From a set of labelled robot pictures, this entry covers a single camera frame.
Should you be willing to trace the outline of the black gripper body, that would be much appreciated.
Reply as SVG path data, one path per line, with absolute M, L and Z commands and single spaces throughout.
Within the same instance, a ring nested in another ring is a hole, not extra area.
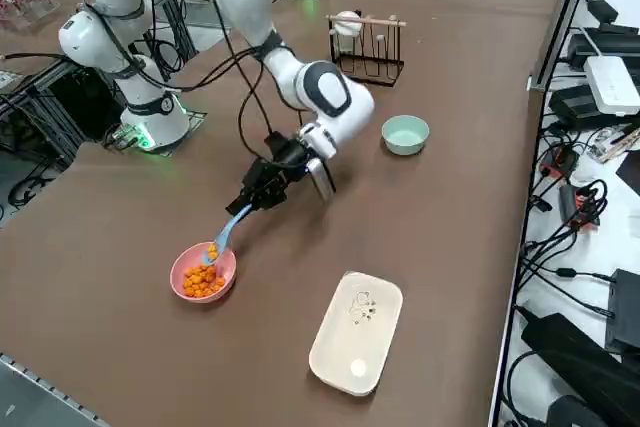
M 298 182 L 308 173 L 308 163 L 317 158 L 316 153 L 295 137 L 286 137 L 273 131 L 264 139 L 272 154 L 267 161 L 287 182 Z

